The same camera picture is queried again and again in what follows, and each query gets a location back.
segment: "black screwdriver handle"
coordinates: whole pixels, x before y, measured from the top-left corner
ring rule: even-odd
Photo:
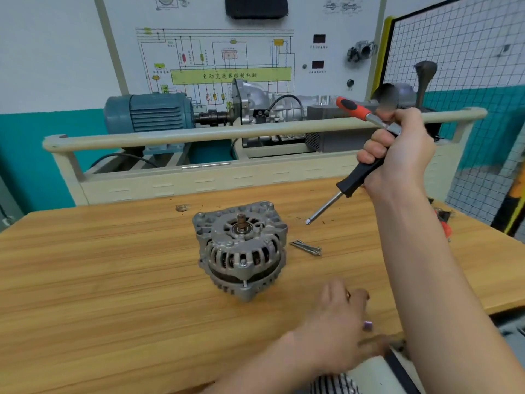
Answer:
[[[372,171],[382,166],[384,162],[385,158],[377,158],[373,163],[370,164],[359,162],[355,169],[352,170],[352,172],[348,175],[348,177],[336,184],[337,188],[339,188],[339,191],[341,191],[347,198],[351,197],[356,189],[364,184],[364,179],[368,177]]]

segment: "teal wall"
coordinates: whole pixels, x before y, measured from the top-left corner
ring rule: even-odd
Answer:
[[[459,169],[501,165],[525,122],[525,85],[428,92],[425,106],[437,111],[467,106],[487,109],[487,117],[473,127]],[[440,135],[452,138],[455,126],[444,124]]]
[[[73,207],[55,160],[42,148],[44,137],[106,134],[102,109],[49,113],[0,114],[0,175],[24,213]],[[230,141],[194,144],[192,163],[230,160]],[[83,171],[98,157],[112,152],[102,149],[75,152]]]

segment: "black and white striped fabric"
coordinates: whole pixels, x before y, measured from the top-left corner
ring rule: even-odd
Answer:
[[[310,384],[310,394],[361,394],[357,384],[346,373],[319,376]]]

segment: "wooden table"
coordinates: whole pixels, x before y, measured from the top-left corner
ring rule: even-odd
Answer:
[[[376,332],[399,334],[363,190],[310,226],[336,179],[31,213],[0,235],[0,392],[165,394],[216,379],[311,309],[342,277],[371,294]],[[269,200],[289,240],[277,282],[251,303],[197,266],[200,211]],[[188,204],[187,212],[175,206]],[[457,213],[450,244],[487,312],[525,305],[525,246]]]

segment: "alternator housing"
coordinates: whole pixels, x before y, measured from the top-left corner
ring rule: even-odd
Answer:
[[[286,264],[286,233],[271,202],[262,201],[193,217],[199,266],[219,289],[242,301],[271,285]]]

